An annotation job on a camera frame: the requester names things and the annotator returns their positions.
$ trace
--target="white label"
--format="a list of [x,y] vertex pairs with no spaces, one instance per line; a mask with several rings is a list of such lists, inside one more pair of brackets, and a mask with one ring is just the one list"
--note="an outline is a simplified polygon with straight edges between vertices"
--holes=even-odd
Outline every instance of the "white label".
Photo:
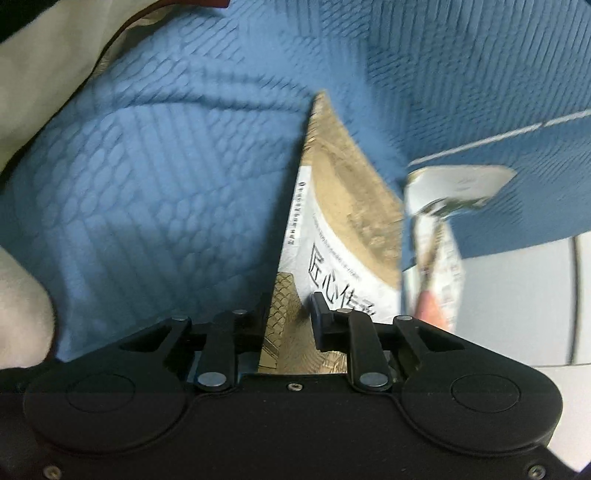
[[283,248],[279,260],[280,272],[292,272],[294,269],[294,262],[300,247],[302,215],[306,208],[311,177],[312,167],[300,167],[297,173],[293,198],[291,199],[285,236],[283,237]]
[[515,175],[515,170],[495,165],[424,167],[409,176],[406,209],[415,215],[438,200],[481,200],[482,206]]
[[433,269],[429,272],[428,289],[437,300],[449,332],[455,330],[464,276],[462,258],[457,249],[456,240],[451,227],[445,222],[441,226],[441,237],[435,253]]
[[421,272],[417,265],[402,272],[404,277],[404,293],[406,296],[406,315],[414,315],[417,309],[418,294],[421,291]]
[[420,213],[414,218],[413,240],[417,265],[420,270],[428,267],[435,250],[435,232],[440,219],[435,215]]
[[400,313],[400,291],[381,281],[347,250],[326,222],[310,183],[296,230],[297,251],[289,255],[293,260],[282,262],[280,271],[293,274],[302,303],[321,291],[332,310],[355,309],[374,322],[392,323]]

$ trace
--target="blue textured fabric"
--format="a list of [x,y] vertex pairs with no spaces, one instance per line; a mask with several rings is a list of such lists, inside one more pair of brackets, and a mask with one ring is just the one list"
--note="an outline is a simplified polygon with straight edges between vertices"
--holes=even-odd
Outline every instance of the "blue textured fabric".
[[[39,135],[2,194],[0,243],[50,292],[63,359],[161,311],[252,306],[273,284],[318,90],[400,194],[413,158],[588,107],[590,20],[582,0],[185,10]],[[519,171],[454,221],[464,255],[591,229],[588,127],[429,163]]]

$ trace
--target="screw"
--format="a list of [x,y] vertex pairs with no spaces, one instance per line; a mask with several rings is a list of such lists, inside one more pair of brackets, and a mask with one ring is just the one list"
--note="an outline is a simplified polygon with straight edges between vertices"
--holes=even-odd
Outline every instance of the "screw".
[[531,480],[542,480],[546,476],[546,468],[543,465],[534,465],[527,471],[527,476]]
[[61,470],[55,465],[47,465],[43,469],[43,476],[47,478],[47,480],[60,480]]
[[366,387],[383,387],[388,383],[388,377],[379,372],[367,372],[359,377],[359,381]]
[[204,387],[221,387],[226,380],[226,376],[220,372],[205,372],[197,377],[197,382]]

